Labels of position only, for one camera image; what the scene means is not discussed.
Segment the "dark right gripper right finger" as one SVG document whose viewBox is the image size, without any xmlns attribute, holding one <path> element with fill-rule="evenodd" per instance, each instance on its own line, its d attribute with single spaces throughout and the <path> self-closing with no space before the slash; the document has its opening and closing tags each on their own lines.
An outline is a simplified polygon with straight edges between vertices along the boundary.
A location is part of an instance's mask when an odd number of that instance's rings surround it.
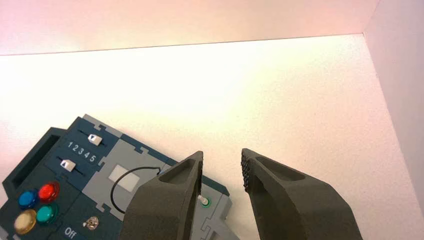
<svg viewBox="0 0 424 240">
<path fill-rule="evenodd" d="M 248 148 L 243 187 L 262 240 L 361 240 L 353 211 L 328 183 Z"/>
</svg>

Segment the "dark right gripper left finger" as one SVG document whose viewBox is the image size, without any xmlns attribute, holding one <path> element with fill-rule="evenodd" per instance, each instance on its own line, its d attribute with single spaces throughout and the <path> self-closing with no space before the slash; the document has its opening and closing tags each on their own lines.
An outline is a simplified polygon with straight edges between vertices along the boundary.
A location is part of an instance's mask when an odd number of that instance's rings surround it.
<svg viewBox="0 0 424 240">
<path fill-rule="evenodd" d="M 141 185 L 130 201 L 121 240 L 189 240 L 201 194 L 204 153 L 186 159 Z"/>
</svg>

